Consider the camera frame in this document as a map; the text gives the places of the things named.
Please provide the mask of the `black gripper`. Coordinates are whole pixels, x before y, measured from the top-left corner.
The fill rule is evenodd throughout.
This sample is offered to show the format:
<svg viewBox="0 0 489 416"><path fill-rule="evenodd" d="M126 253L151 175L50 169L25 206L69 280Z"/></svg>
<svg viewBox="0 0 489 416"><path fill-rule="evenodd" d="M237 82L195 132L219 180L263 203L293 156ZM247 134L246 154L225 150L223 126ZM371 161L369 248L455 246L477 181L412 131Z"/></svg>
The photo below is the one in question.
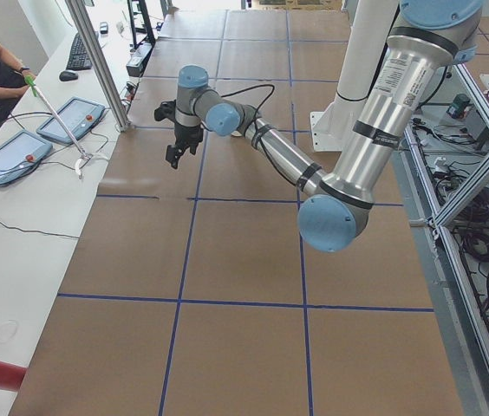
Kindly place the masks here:
<svg viewBox="0 0 489 416"><path fill-rule="evenodd" d="M199 144L204 138L204 129L198 124L197 126L184 126L179 123L175 124L175 145L168 145L166 148L166 161L171 168L177 169L179 160L184 152L189 149L190 154L195 155Z"/></svg>

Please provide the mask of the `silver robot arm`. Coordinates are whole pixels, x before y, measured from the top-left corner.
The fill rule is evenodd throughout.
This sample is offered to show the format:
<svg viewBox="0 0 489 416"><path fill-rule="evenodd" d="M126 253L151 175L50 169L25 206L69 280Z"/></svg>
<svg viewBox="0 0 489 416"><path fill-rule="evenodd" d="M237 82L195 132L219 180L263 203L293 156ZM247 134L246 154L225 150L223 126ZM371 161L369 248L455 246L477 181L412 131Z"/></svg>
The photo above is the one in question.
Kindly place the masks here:
<svg viewBox="0 0 489 416"><path fill-rule="evenodd" d="M179 71L174 100L154 112L174 125L166 160L176 166L205 131L248 139L306 200L297 223L319 251L346 248L365 229L373 190L401 143L437 69L474 57L480 1L361 1L357 4L336 96L313 129L342 146L325 172L261 117L257 107L230 101L209 84L204 68Z"/></svg>

